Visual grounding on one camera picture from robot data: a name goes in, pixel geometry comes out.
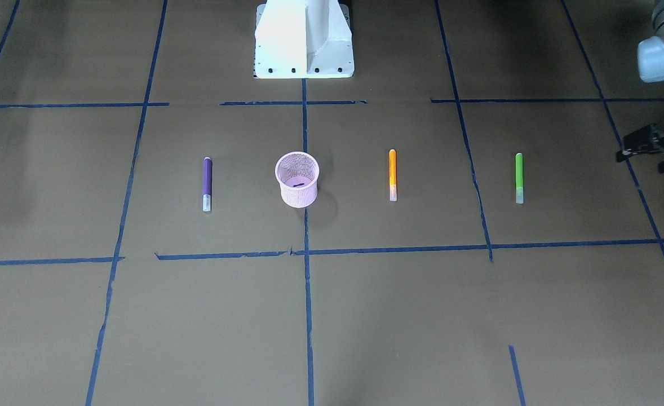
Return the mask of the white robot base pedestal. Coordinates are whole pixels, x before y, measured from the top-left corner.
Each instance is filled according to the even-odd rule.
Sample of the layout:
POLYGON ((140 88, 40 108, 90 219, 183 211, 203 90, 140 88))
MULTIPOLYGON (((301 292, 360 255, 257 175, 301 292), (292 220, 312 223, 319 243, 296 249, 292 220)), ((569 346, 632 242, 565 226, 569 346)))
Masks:
POLYGON ((253 74, 263 80, 350 78, 349 1, 267 1, 256 8, 253 74))

